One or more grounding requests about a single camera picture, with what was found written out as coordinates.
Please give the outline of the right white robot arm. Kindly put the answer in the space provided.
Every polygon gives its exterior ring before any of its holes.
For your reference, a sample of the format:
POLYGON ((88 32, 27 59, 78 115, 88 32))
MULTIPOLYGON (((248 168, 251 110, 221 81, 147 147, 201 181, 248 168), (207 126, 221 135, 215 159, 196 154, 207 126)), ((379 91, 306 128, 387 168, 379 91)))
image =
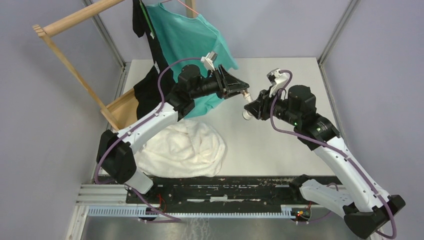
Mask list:
POLYGON ((320 157, 346 189, 342 193, 301 175, 288 191, 293 203, 307 200, 325 207, 361 239, 380 234, 387 223, 395 225, 394 217, 406 206, 405 200, 388 193, 359 164, 337 128, 317 112, 316 96, 308 86, 290 87, 285 98, 280 92, 262 90, 244 109, 257 120, 278 119, 292 125, 290 135, 320 157))

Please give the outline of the white plastic water faucet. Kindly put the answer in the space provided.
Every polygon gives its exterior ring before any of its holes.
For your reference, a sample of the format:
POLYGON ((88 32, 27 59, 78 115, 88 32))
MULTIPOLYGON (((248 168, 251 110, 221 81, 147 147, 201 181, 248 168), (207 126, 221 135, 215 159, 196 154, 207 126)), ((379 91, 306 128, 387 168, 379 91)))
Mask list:
MULTIPOLYGON (((251 94, 248 97, 243 96, 243 98, 246 100, 246 105, 250 104, 253 101, 251 94)), ((253 115, 246 109, 243 110, 242 116, 247 121, 249 121, 253 118, 253 115)))

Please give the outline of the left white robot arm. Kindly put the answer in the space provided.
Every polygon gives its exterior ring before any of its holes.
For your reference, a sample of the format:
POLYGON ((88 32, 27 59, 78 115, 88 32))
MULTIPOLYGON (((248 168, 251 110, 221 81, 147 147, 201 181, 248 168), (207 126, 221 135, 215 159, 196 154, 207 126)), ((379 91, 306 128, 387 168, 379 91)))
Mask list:
POLYGON ((184 66, 178 82, 151 112, 117 132, 106 130, 101 134, 97 169, 105 170, 114 182, 132 188, 143 202, 154 202, 158 191, 153 180, 137 167, 135 152, 157 133, 188 115, 195 107, 195 99, 215 95, 226 100, 249 87, 222 65, 208 70, 206 76, 194 64, 184 66))

